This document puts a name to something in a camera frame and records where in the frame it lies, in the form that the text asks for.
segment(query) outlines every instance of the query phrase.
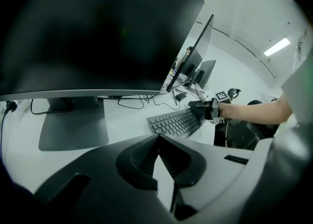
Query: computer monitor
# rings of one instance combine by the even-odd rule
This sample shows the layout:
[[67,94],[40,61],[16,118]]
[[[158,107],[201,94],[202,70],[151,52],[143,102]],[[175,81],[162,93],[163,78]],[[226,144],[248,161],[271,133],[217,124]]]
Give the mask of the computer monitor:
[[180,65],[170,85],[167,87],[167,91],[173,91],[178,87],[188,83],[194,76],[196,69],[200,65],[201,61],[202,57],[195,49],[192,53],[189,54],[186,62]]
[[214,15],[211,15],[209,21],[205,25],[203,31],[201,32],[199,38],[197,39],[186,61],[179,66],[179,69],[177,70],[175,76],[173,77],[170,85],[167,87],[168,92],[180,86],[185,85],[192,79],[202,59],[206,56],[207,49],[209,47],[209,41],[211,38],[211,33],[212,33],[213,20],[214,20]]
[[[159,94],[203,4],[203,0],[4,2],[0,100],[50,98],[52,110],[71,103],[72,112],[47,114],[42,135],[49,132],[45,138],[50,144],[66,143],[67,150],[100,146],[107,135],[97,135],[105,128],[104,111],[95,108],[103,107],[103,102],[91,96]],[[78,99],[82,96],[91,98]]]
[[202,62],[201,66],[198,70],[198,74],[197,76],[195,76],[195,82],[199,85],[200,88],[204,89],[205,85],[207,84],[213,68],[216,64],[216,60],[213,61],[206,61],[206,62]]
[[204,89],[205,85],[207,84],[213,68],[215,66],[216,60],[213,61],[206,61],[202,62],[200,68],[196,71],[195,75],[192,77],[191,81],[186,84],[186,88],[196,94],[200,99],[204,100],[205,97],[203,96],[202,92],[196,88],[192,88],[192,85],[197,83],[200,88]]

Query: ceiling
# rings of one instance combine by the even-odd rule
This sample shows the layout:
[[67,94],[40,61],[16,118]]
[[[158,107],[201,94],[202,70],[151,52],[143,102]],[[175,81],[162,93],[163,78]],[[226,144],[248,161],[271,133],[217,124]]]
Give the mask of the ceiling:
[[[250,54],[250,58],[257,59],[256,65],[264,66],[259,60],[264,61],[275,73],[275,79],[268,84],[269,87],[281,85],[290,76],[298,40],[308,27],[305,17],[293,1],[204,1],[198,20],[206,23],[211,14],[214,14],[216,29],[228,34],[230,40],[237,40],[250,49],[256,56]],[[269,62],[263,53],[285,36],[288,37],[291,45],[271,55]]]

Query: human arm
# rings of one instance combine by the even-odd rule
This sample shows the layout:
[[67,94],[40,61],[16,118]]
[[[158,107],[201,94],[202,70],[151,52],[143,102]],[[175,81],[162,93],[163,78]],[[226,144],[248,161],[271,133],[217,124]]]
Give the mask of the human arm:
[[288,120],[291,107],[284,94],[273,102],[258,105],[236,105],[220,103],[222,117],[243,120],[257,124],[275,125]]

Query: black monitor screen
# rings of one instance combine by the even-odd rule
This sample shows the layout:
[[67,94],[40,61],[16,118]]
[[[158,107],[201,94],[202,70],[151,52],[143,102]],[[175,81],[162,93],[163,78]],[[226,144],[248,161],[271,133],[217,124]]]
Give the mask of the black monitor screen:
[[214,15],[211,15],[209,21],[205,25],[203,31],[193,46],[189,56],[186,58],[185,62],[179,66],[179,69],[173,77],[170,85],[167,87],[167,91],[171,91],[178,86],[182,86],[193,78],[196,69],[200,65],[203,58],[206,56],[211,38],[213,20]]
[[9,0],[0,94],[160,90],[203,0]]

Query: wire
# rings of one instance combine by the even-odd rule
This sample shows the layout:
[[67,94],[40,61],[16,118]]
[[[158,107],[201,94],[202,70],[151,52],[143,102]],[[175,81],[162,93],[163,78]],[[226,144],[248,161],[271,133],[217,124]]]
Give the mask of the wire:
[[139,98],[103,98],[103,97],[99,97],[102,100],[111,100],[111,101],[121,101],[121,100],[140,100]]
[[183,89],[185,89],[188,93],[190,93],[193,97],[195,97],[196,99],[200,100],[199,97],[196,97],[192,92],[190,92],[188,89],[184,88],[184,86],[182,86]]
[[173,109],[170,105],[168,105],[168,104],[166,104],[166,103],[157,104],[156,101],[155,101],[155,99],[154,99],[154,97],[152,97],[152,99],[153,99],[153,102],[155,103],[156,106],[166,105],[166,106],[170,107],[171,109]]
[[30,111],[33,115],[40,115],[40,114],[45,114],[45,113],[59,113],[59,112],[71,112],[73,111],[73,108],[71,106],[71,104],[64,98],[60,98],[61,100],[63,100],[67,105],[68,105],[68,110],[63,110],[63,111],[46,111],[46,112],[33,112],[33,101],[34,99],[31,100],[31,103],[30,103]]
[[1,138],[0,138],[0,159],[2,159],[2,132],[3,132],[3,124],[4,124],[4,118],[7,115],[7,112],[4,113],[2,122],[1,122]]
[[119,103],[121,99],[118,100],[117,104],[120,105],[120,106],[122,106],[122,107],[129,108],[129,109],[143,109],[143,108],[145,107],[145,105],[143,104],[143,101],[142,101],[142,99],[140,98],[140,95],[139,95],[139,99],[140,99],[140,101],[141,101],[141,103],[142,103],[142,107],[141,107],[141,108],[134,108],[134,107],[129,107],[129,106],[122,105],[122,104]]
[[227,130],[228,130],[228,123],[229,123],[229,120],[227,120],[227,124],[226,124],[226,131],[225,131],[225,147],[227,147]]

